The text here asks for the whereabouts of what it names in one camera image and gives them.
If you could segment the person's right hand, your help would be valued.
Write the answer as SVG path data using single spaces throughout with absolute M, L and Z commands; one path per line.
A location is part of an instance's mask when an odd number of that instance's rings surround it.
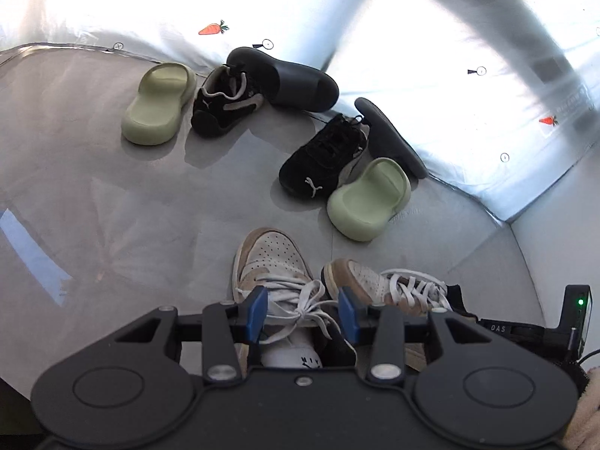
M 562 439 L 570 450 L 600 449 L 600 373 L 599 368 L 588 371 L 589 383 L 577 402 L 574 417 Z

